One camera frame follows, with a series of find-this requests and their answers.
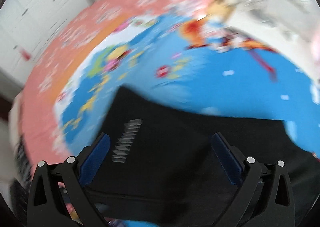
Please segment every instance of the black cloth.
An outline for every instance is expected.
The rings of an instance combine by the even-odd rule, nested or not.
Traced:
[[[130,120],[142,119],[125,163],[112,161]],[[247,157],[283,160],[295,200],[296,225],[320,193],[320,163],[294,145],[282,121],[191,114],[146,101],[121,87],[101,127],[111,147],[88,196],[108,205],[106,216],[161,226],[210,226],[237,187],[231,185],[209,144],[221,132]]]

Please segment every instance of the pink fabric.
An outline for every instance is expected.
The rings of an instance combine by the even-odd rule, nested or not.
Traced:
[[[132,16],[144,13],[206,13],[212,0],[100,0],[73,19],[44,51],[23,90],[22,130],[32,165],[40,160],[60,163],[70,154],[48,99],[55,74],[61,74],[74,57],[122,12]]]

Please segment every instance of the white wall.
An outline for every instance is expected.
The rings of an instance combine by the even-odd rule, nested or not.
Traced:
[[[6,0],[0,9],[0,68],[24,85],[54,36],[90,4],[90,0]],[[29,61],[21,58],[20,47],[31,54]]]

